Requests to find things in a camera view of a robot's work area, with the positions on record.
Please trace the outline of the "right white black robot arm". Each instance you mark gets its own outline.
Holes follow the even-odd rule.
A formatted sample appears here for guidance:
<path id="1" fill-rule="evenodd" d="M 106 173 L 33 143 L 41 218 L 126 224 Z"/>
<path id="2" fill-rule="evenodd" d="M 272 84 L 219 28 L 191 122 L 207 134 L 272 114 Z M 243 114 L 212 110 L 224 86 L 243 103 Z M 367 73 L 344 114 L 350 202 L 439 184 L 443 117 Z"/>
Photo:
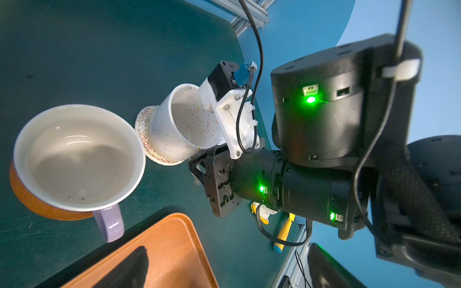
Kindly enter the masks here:
<path id="1" fill-rule="evenodd" d="M 373 235 L 380 259 L 447 288 L 461 285 L 461 138 L 407 144 L 422 52 L 397 32 L 307 55 L 271 73 L 276 149 L 215 146 L 188 167 L 216 216 L 243 200 L 305 219 L 348 240 Z"/>

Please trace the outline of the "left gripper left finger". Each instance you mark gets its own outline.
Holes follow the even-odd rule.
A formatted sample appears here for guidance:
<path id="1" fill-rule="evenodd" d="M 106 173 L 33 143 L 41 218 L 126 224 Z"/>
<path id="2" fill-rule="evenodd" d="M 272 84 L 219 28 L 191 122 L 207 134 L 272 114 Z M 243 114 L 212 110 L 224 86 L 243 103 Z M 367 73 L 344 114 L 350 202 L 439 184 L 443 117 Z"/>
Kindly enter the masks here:
<path id="1" fill-rule="evenodd" d="M 143 288 L 148 267 L 147 250 L 140 246 L 96 283 L 94 288 Z"/>

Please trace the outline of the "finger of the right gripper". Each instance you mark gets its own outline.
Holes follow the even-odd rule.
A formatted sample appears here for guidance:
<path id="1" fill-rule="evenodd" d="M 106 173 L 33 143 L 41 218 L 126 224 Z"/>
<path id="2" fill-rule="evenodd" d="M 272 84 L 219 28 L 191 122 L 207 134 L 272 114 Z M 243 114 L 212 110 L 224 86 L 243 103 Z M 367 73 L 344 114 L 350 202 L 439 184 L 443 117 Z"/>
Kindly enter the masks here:
<path id="1" fill-rule="evenodd" d="M 216 175 L 223 175 L 222 170 L 230 161 L 227 145 L 217 145 L 207 150 L 199 151 L 188 161 L 188 168 L 198 180 L 206 177 L 214 179 Z"/>

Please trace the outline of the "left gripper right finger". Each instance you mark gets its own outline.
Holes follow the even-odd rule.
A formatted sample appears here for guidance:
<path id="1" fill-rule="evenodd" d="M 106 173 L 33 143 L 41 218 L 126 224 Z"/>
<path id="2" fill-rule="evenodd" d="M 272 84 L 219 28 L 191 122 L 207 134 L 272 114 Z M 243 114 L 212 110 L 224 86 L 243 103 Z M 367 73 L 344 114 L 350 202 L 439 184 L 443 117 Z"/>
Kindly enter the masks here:
<path id="1" fill-rule="evenodd" d="M 316 243 L 310 245 L 307 262 L 313 288 L 366 288 Z"/>

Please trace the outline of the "white speckled mug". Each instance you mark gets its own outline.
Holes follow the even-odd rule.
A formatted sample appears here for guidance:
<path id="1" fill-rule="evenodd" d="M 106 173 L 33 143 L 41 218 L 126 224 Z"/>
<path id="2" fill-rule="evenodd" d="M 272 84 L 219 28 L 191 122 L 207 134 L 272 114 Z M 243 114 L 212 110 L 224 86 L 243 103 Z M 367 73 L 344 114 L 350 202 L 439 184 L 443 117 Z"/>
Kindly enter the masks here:
<path id="1" fill-rule="evenodd" d="M 148 120 L 148 139 L 154 152 L 182 162 L 218 145 L 223 133 L 215 114 L 203 107 L 199 87 L 175 87 Z"/>

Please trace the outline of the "multicolour woven coaster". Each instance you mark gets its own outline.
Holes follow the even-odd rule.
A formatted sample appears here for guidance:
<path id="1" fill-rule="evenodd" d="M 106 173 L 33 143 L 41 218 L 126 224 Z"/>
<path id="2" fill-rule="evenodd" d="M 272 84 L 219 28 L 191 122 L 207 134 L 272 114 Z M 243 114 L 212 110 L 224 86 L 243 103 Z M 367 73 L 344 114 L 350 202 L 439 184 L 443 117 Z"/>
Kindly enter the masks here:
<path id="1" fill-rule="evenodd" d="M 173 161 L 164 158 L 152 148 L 149 138 L 149 130 L 151 120 L 159 108 L 159 105 L 156 106 L 147 106 L 143 108 L 137 115 L 136 121 L 134 123 L 134 130 L 137 132 L 138 136 L 141 139 L 141 142 L 144 146 L 145 155 L 152 160 L 153 162 L 160 164 L 162 166 L 176 166 L 181 164 L 183 161 Z"/>

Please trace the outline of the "dark wooden coaster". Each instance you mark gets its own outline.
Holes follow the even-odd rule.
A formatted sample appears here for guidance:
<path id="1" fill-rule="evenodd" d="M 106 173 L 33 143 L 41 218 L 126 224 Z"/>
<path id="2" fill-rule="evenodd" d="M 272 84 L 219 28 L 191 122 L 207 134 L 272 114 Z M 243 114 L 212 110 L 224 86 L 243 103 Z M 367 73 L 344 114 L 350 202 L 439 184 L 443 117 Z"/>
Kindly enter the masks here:
<path id="1" fill-rule="evenodd" d="M 35 197 L 20 180 L 16 168 L 14 166 L 13 160 L 10 163 L 9 179 L 12 190 L 18 198 L 18 200 L 23 205 L 25 205 L 30 211 L 39 216 L 67 222 L 73 222 L 94 217 L 92 212 L 76 212 L 62 210 L 60 208 L 56 208 L 54 206 L 46 204 L 39 198 Z"/>

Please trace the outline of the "purple mug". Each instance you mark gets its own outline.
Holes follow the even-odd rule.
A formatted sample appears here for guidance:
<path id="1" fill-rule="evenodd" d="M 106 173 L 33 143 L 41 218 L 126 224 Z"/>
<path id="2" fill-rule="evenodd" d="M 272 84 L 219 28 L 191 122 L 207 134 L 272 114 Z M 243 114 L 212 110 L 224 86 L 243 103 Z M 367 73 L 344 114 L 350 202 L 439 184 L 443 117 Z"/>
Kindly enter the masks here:
<path id="1" fill-rule="evenodd" d="M 107 242 L 124 235 L 119 204 L 145 170 L 143 144 L 117 114 L 84 104 L 50 108 L 20 131 L 13 163 L 23 185 L 42 202 L 91 212 Z"/>

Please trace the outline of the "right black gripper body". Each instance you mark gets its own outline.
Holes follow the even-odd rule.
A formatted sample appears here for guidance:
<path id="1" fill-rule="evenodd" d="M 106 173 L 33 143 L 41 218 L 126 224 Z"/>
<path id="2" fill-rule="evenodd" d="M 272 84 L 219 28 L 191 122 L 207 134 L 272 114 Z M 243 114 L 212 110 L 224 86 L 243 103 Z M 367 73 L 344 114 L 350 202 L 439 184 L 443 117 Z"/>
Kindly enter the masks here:
<path id="1" fill-rule="evenodd" d="M 342 240 L 365 227 L 350 195 L 352 173 L 348 170 L 298 166 L 272 150 L 255 150 L 237 160 L 228 151 L 208 152 L 203 167 L 205 191 L 217 208 L 240 199 L 258 202 L 332 226 Z"/>

